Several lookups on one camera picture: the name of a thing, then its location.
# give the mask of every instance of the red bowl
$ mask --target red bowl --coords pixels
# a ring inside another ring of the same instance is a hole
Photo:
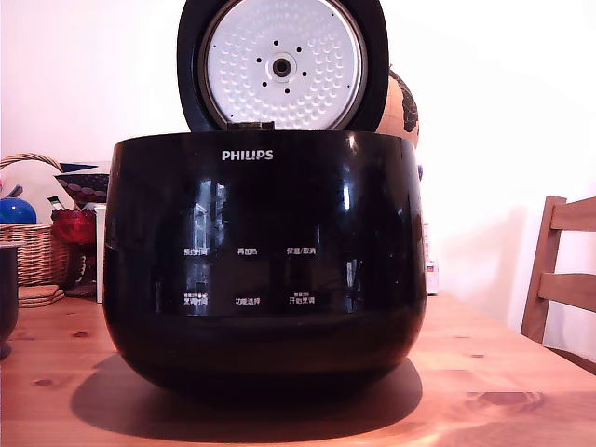
[[[54,210],[52,211],[52,234],[70,244],[95,243],[95,211]]]

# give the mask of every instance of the inner lid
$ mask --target inner lid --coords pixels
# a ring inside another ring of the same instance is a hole
[[[276,129],[343,129],[366,88],[364,39],[335,0],[233,0],[199,51],[211,115]]]

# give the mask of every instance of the wooden chair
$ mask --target wooden chair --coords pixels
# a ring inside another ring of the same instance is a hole
[[[596,275],[555,274],[561,231],[596,232],[596,197],[567,203],[547,197],[538,236],[521,334],[542,344],[549,302],[556,301],[596,312]],[[560,349],[551,351],[596,374],[596,364]]]

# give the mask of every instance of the table surface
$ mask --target table surface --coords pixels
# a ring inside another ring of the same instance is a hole
[[[310,407],[226,410],[154,387],[116,354],[90,301],[22,309],[9,345],[6,446],[596,445],[595,376],[445,296],[429,298],[395,372],[357,399]]]

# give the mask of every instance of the basket handle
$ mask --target basket handle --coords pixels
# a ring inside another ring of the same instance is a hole
[[[12,165],[13,163],[26,160],[42,161],[49,164],[50,166],[53,166],[60,172],[64,172],[60,163],[49,156],[42,156],[40,154],[15,154],[14,156],[7,156],[6,158],[0,160],[0,170],[6,166]]]

